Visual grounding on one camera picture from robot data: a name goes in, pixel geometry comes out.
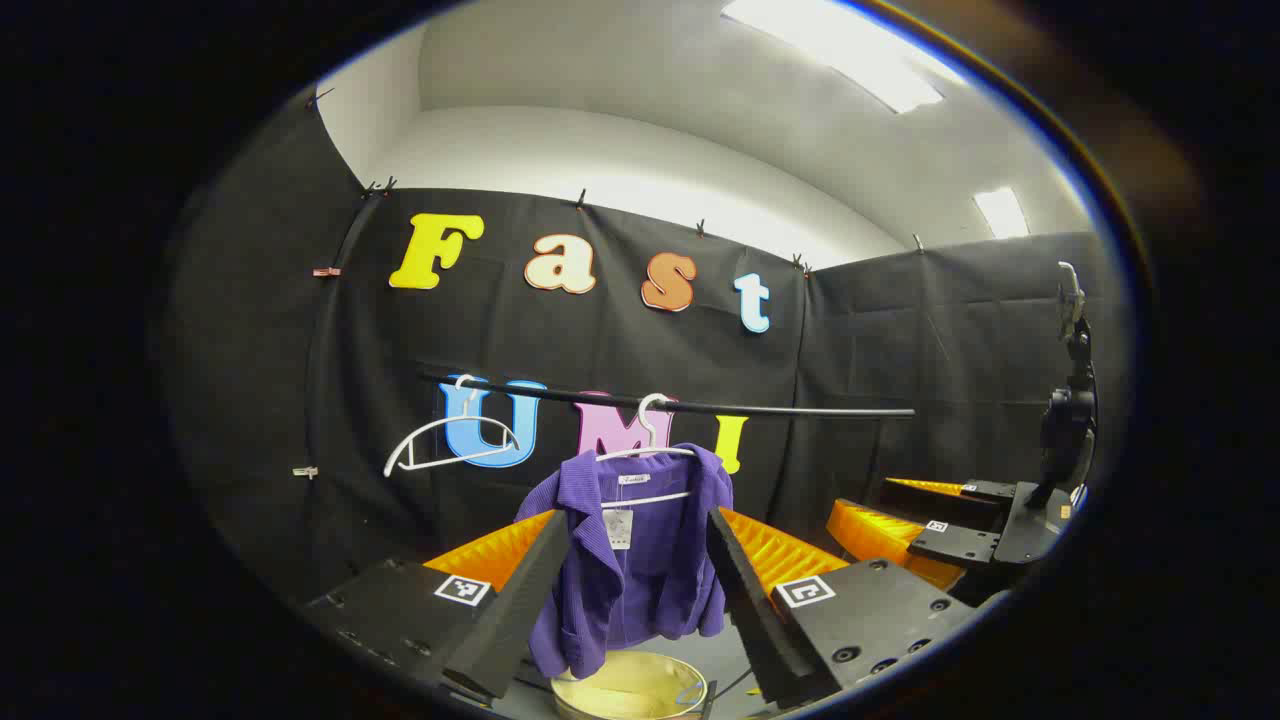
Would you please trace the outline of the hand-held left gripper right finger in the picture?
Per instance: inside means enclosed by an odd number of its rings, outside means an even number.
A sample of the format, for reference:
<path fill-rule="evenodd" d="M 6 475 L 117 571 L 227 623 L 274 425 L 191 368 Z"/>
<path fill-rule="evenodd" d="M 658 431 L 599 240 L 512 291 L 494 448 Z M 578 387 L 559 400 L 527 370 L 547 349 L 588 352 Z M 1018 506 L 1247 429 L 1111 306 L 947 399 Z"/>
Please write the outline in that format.
<path fill-rule="evenodd" d="M 728 509 L 709 512 L 707 552 L 762 696 L 778 706 L 877 689 L 977 616 L 887 559 L 845 562 Z"/>

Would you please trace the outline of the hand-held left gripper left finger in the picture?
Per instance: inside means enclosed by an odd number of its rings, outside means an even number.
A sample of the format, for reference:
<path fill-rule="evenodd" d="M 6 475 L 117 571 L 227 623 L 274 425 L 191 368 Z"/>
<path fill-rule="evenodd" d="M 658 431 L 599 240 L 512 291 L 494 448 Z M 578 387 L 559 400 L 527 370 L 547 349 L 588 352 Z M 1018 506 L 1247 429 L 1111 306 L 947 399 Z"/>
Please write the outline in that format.
<path fill-rule="evenodd" d="M 503 697 L 570 550 L 549 510 L 428 562 L 385 559 L 300 610 L 305 621 L 406 697 Z"/>

